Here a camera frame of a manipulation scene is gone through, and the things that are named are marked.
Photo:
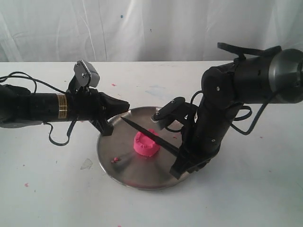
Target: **white backdrop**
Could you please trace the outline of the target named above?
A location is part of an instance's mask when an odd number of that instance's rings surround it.
[[[230,60],[303,50],[303,0],[0,0],[0,61]]]

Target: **pink play dough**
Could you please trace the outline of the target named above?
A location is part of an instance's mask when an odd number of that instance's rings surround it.
[[[153,129],[148,129],[148,131],[156,136],[158,135]],[[151,157],[156,154],[159,149],[160,145],[156,144],[141,132],[138,132],[134,137],[134,150],[140,155]]]

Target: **white fabric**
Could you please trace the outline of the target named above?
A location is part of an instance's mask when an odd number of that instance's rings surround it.
[[[0,61],[230,60],[303,50],[302,0],[0,0]]]

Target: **metal plate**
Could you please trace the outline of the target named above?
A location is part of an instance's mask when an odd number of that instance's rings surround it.
[[[110,123],[114,126],[111,136],[99,137],[98,158],[103,170],[119,183],[142,190],[157,190],[174,186],[188,177],[184,173],[179,180],[169,174],[175,157],[164,148],[152,157],[141,156],[133,149],[134,137],[138,132],[120,117],[128,118],[146,129],[154,129],[160,137],[179,147],[181,134],[172,133],[165,129],[159,130],[151,121],[151,116],[159,107],[139,107],[126,113],[113,117]],[[177,121],[170,126],[171,129],[180,129]]]

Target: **white tabletop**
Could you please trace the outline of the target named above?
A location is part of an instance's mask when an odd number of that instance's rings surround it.
[[[200,89],[206,62],[95,62],[98,90],[139,106],[163,106]],[[0,63],[0,75],[24,71],[65,90],[73,62]],[[11,79],[11,84],[32,82]],[[53,92],[38,85],[38,92]],[[161,191],[127,188],[107,176],[98,131],[77,123],[70,143],[48,141],[50,127],[0,129],[0,226],[259,227],[303,226],[303,104],[270,105],[255,130],[230,129],[219,154],[184,182]],[[247,129],[250,124],[237,125]],[[54,123],[64,142],[68,122]]]

